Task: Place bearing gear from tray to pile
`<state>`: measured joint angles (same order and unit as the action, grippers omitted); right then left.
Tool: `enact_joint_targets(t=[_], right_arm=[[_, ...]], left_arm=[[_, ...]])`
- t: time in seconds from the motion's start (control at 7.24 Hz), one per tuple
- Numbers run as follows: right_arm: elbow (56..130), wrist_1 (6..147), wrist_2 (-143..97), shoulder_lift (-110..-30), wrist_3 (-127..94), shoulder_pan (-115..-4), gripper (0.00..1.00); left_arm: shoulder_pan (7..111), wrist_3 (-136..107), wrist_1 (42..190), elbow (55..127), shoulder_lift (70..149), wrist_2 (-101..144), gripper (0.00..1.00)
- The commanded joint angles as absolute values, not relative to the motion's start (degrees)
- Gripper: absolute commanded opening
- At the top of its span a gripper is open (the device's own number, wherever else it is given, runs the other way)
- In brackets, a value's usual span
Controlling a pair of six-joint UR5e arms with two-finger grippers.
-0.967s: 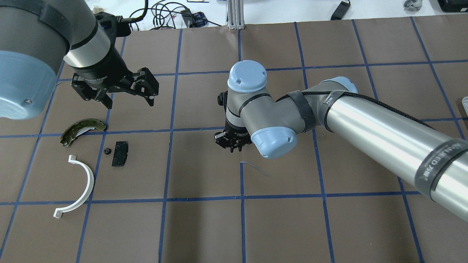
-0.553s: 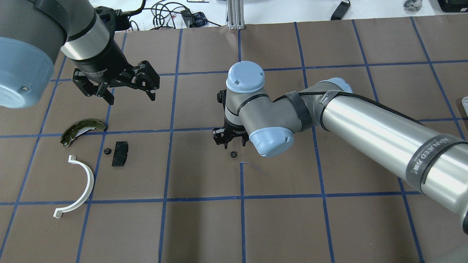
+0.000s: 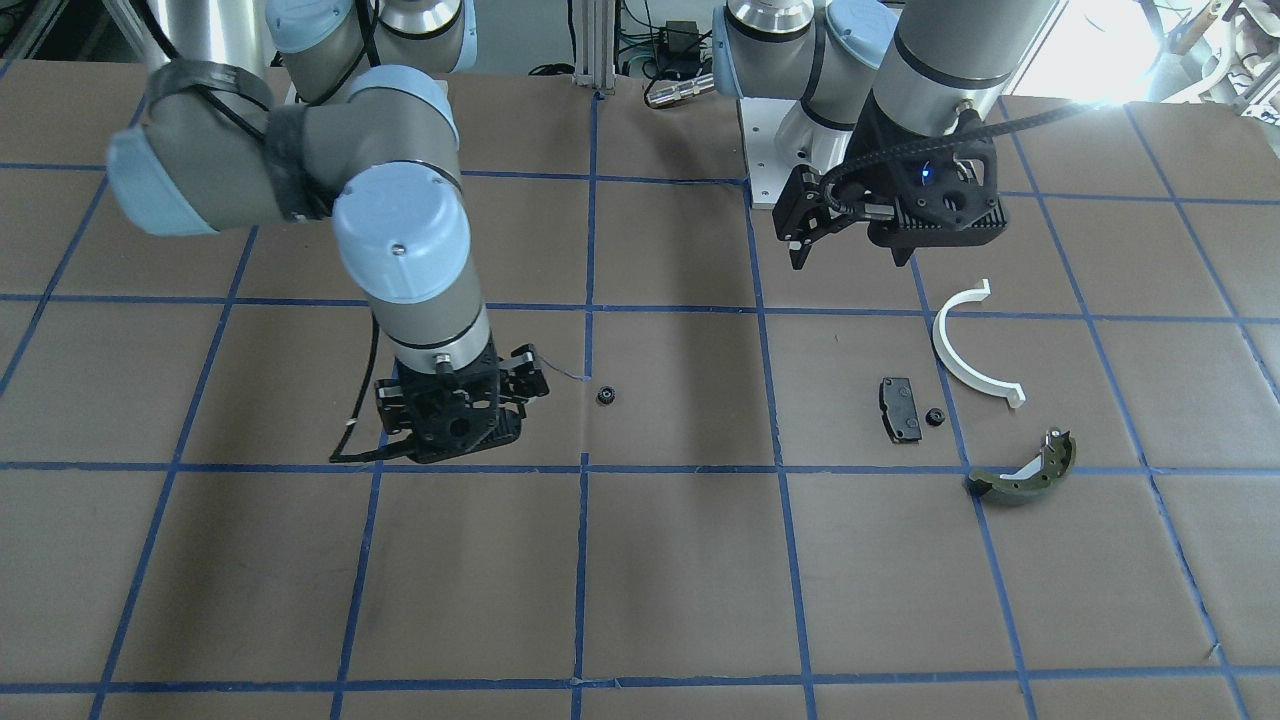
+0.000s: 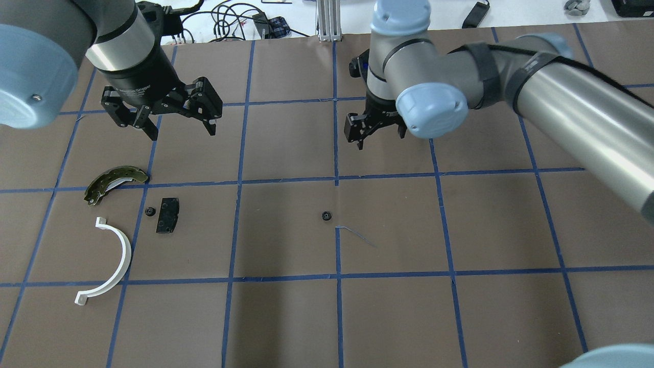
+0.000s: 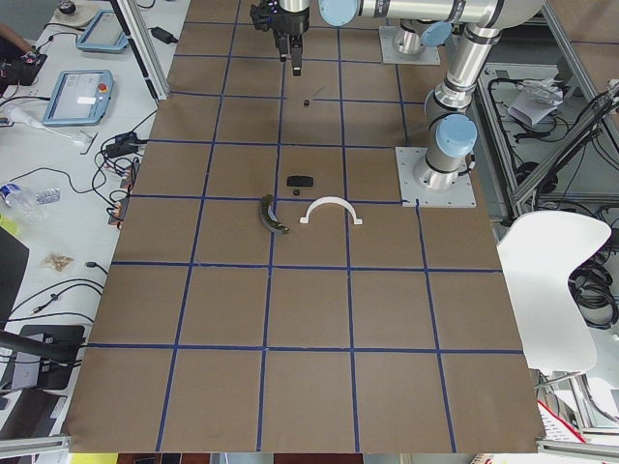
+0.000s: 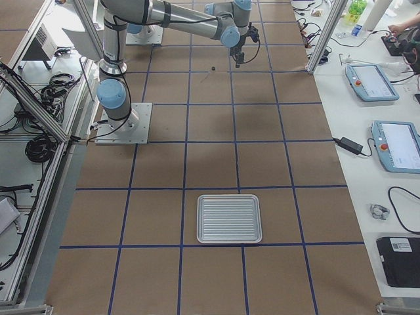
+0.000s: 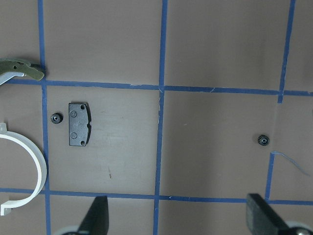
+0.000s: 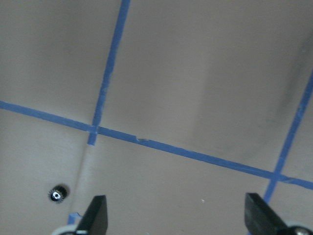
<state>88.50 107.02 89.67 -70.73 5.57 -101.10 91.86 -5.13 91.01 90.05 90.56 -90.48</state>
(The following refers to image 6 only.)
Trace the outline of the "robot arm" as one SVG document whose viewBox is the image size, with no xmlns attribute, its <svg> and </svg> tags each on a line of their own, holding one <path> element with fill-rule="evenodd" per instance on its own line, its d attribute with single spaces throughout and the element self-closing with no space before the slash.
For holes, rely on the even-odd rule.
<svg viewBox="0 0 420 315">
<path fill-rule="evenodd" d="M 236 68 L 250 62 L 245 59 L 242 51 L 247 39 L 250 38 L 258 45 L 261 43 L 259 31 L 249 19 L 251 1 L 209 3 L 203 12 L 168 1 L 143 1 L 141 5 L 135 5 L 135 8 L 140 9 L 140 12 L 130 12 L 126 18 L 130 23 L 158 25 L 220 41 L 229 50 Z"/>
<path fill-rule="evenodd" d="M 163 1 L 102 1 L 104 7 L 103 57 L 99 62 L 97 97 L 111 121 L 125 121 L 132 114 L 130 92 L 124 75 L 126 37 L 170 20 Z"/>
</svg>

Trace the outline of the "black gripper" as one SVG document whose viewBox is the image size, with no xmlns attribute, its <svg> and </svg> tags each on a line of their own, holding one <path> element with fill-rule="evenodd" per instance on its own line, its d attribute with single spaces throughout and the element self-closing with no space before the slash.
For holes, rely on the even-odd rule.
<svg viewBox="0 0 420 315">
<path fill-rule="evenodd" d="M 230 56 L 234 59 L 237 68 L 244 63 L 245 53 L 242 51 L 242 47 L 245 45 L 248 37 L 251 38 L 252 42 L 259 43 L 259 31 L 252 22 L 248 24 L 245 35 L 241 35 L 239 42 L 230 48 Z"/>
</svg>

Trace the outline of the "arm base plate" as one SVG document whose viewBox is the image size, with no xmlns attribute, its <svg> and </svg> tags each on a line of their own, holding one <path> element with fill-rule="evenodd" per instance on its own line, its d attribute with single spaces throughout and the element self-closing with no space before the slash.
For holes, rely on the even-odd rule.
<svg viewBox="0 0 420 315">
<path fill-rule="evenodd" d="M 126 45 L 161 45 L 162 37 L 163 28 L 160 26 L 141 26 L 137 24 L 128 24 Z"/>
<path fill-rule="evenodd" d="M 98 126 L 94 142 L 98 145 L 147 144 L 151 115 L 152 103 L 132 103 L 132 113 L 128 121 L 114 131 L 123 123 L 123 120 L 109 120 L 107 113 L 103 110 L 101 119 L 107 122 Z"/>
</svg>

